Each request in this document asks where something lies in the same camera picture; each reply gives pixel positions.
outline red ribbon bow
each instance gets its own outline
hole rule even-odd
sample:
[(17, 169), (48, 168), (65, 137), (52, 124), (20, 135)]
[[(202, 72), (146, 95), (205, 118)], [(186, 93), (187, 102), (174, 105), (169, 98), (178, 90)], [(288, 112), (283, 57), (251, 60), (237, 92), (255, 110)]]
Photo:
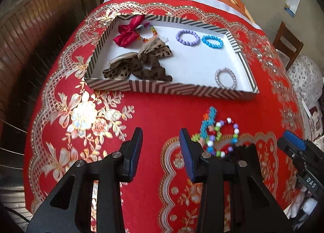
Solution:
[(138, 34), (135, 33), (135, 29), (143, 22), (145, 15), (140, 15), (132, 18), (128, 25), (119, 25), (119, 36), (114, 38), (114, 42), (120, 47), (127, 47), (132, 43)]

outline multicolored beaded bracelet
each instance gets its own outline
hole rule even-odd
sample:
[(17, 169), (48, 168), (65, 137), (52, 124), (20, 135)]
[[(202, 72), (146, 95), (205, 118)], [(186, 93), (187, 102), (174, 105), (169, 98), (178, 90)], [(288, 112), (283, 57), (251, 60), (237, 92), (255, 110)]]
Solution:
[(149, 41), (150, 39), (152, 39), (152, 38), (143, 38), (143, 37), (140, 36), (139, 31), (140, 31), (140, 29), (141, 29), (142, 27), (146, 27), (146, 28), (147, 28), (147, 27), (150, 27), (150, 29), (151, 29), (151, 31), (152, 31), (152, 33), (153, 33), (152, 38), (158, 35), (158, 32), (156, 31), (155, 27), (152, 26), (150, 22), (145, 23), (143, 26), (141, 26), (140, 28), (138, 28), (138, 29), (135, 30), (135, 33), (138, 35), (138, 38), (139, 38), (140, 40), (142, 40), (144, 43), (145, 43), (145, 42), (148, 42), (148, 41)]
[[(185, 41), (183, 39), (180, 38), (180, 36), (182, 34), (192, 34), (196, 40), (193, 41), (193, 42), (189, 42), (189, 41)], [(200, 42), (200, 37), (195, 33), (193, 32), (192, 30), (187, 30), (187, 29), (183, 29), (183, 30), (180, 30), (177, 34), (176, 34), (176, 40), (179, 41), (180, 43), (182, 43), (183, 45), (187, 45), (187, 46), (195, 46), (195, 45), (198, 45), (199, 42)]]
[[(200, 133), (196, 133), (195, 135), (193, 135), (192, 140), (195, 142), (199, 142), (202, 147), (205, 144), (207, 144), (207, 152), (217, 157), (224, 158), (227, 152), (233, 151), (233, 146), (236, 146), (238, 142), (239, 125), (235, 123), (231, 118), (227, 118), (226, 120), (220, 120), (215, 123), (214, 118), (216, 117), (216, 112), (217, 111), (214, 107), (209, 108), (209, 112), (204, 115), (204, 120), (201, 122)], [(231, 145), (228, 146), (225, 150), (215, 151), (213, 148), (214, 142), (215, 140), (220, 141), (222, 137), (220, 129), (225, 124), (232, 124), (234, 128), (234, 134), (231, 140)]]
[(220, 120), (218, 122), (216, 122), (215, 125), (215, 131), (219, 132), (220, 128), (223, 127), (225, 124), (232, 124), (233, 128), (234, 128), (234, 134), (233, 134), (233, 138), (232, 138), (232, 144), (235, 146), (238, 142), (238, 137), (239, 137), (239, 125), (237, 123), (235, 123), (231, 118), (227, 118), (226, 120)]
[[(219, 45), (215, 45), (215, 44), (212, 44), (212, 43), (208, 42), (207, 41), (208, 39), (213, 39), (213, 40), (218, 41), (219, 42)], [(203, 43), (205, 43), (207, 46), (209, 46), (210, 48), (221, 49), (224, 46), (223, 41), (220, 38), (215, 37), (215, 36), (203, 36), (203, 38), (201, 39), (201, 41)]]

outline chair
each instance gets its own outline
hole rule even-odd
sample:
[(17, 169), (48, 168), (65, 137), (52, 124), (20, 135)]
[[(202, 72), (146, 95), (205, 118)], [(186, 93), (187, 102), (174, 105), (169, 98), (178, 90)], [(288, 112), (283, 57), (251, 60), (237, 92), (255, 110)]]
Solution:
[[(291, 43), (294, 48), (296, 48), (296, 51), (293, 51), (290, 48), (288, 48), (280, 40), (281, 37), (284, 37), (286, 40), (288, 40), (288, 42)], [(292, 34), (292, 32), (290, 32), (289, 29), (286, 28), (285, 23), (281, 22), (276, 38), (273, 41), (273, 46), (279, 51), (281, 51), (282, 53), (284, 53), (289, 58), (289, 62), (286, 66), (286, 70), (288, 70), (290, 66), (293, 64), (299, 52), (302, 50), (303, 45), (304, 45), (303, 42), (299, 41), (297, 37), (295, 37)]]

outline table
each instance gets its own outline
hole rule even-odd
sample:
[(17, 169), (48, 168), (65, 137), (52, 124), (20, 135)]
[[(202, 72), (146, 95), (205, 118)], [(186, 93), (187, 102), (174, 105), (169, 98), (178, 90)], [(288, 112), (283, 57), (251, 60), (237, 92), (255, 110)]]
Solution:
[[(199, 132), (203, 114), (210, 106), (217, 109), (217, 119), (231, 117), (239, 124), (239, 144), (257, 145), (264, 183), (280, 206), (284, 209), (292, 202), (296, 170), (277, 149), (276, 140), (286, 129), (303, 137), (296, 96), (262, 30), (222, 6), (199, 0), (108, 0), (89, 14), (57, 58), (35, 107), (25, 151), (28, 210), (37, 210), (77, 159), (102, 159), (118, 150), (139, 126), (144, 140), (137, 175), (132, 183), (120, 184), (126, 231), (193, 232), (201, 185), (187, 178), (177, 136), (184, 127), (190, 134)], [(83, 79), (89, 57), (104, 26), (119, 13), (170, 15), (230, 30), (245, 54), (260, 93), (252, 100), (239, 101), (91, 90)], [(109, 111), (107, 118), (99, 116), (103, 108)], [(219, 147), (229, 141), (232, 132), (230, 128), (222, 132), (225, 135)], [(96, 186), (92, 230), (96, 224)], [(228, 229), (228, 196), (225, 199)]]

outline blue gripper pad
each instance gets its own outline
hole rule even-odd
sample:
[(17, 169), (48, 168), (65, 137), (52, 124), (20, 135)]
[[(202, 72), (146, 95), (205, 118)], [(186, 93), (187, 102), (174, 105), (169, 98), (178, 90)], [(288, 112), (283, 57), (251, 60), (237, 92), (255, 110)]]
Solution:
[(129, 168), (129, 177), (133, 180), (136, 175), (137, 165), (140, 158), (140, 153), (143, 143), (143, 131), (141, 128), (136, 127), (132, 139), (127, 143), (127, 151), (123, 152), (124, 155), (124, 167), (126, 170)]
[(204, 152), (204, 150), (199, 143), (191, 140), (188, 131), (185, 128), (180, 130), (179, 141), (187, 175), (193, 182), (195, 181), (195, 166), (197, 166), (199, 156)]
[(295, 145), (299, 150), (305, 151), (306, 145), (302, 139), (297, 137), (295, 134), (293, 134), (290, 131), (284, 131), (283, 137), (291, 142), (293, 145)]

